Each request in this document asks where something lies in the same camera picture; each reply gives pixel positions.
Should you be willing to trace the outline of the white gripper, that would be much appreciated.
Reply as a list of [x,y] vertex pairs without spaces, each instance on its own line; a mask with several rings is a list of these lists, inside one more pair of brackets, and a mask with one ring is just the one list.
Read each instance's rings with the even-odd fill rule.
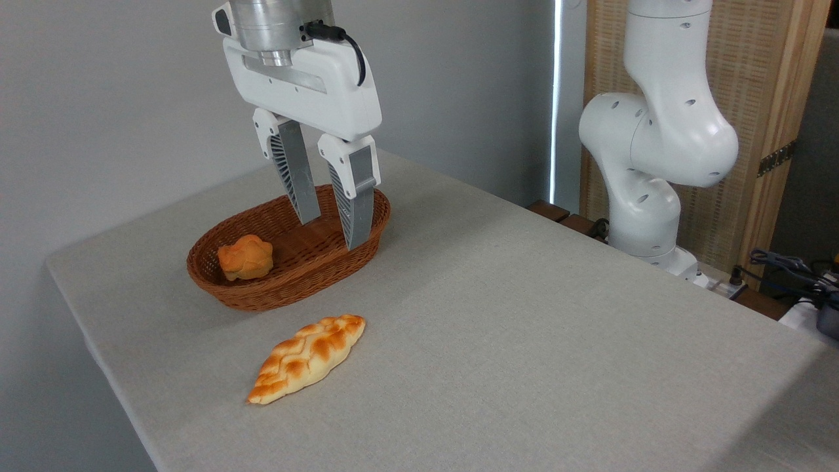
[[237,92],[258,107],[252,116],[258,142],[275,164],[300,223],[321,217],[302,123],[326,132],[318,148],[328,162],[347,249],[365,244],[374,188],[381,183],[376,143],[366,136],[381,125],[372,72],[366,69],[359,83],[357,54],[347,43],[315,40],[293,51],[291,66],[264,65],[231,38],[223,39],[223,51]]

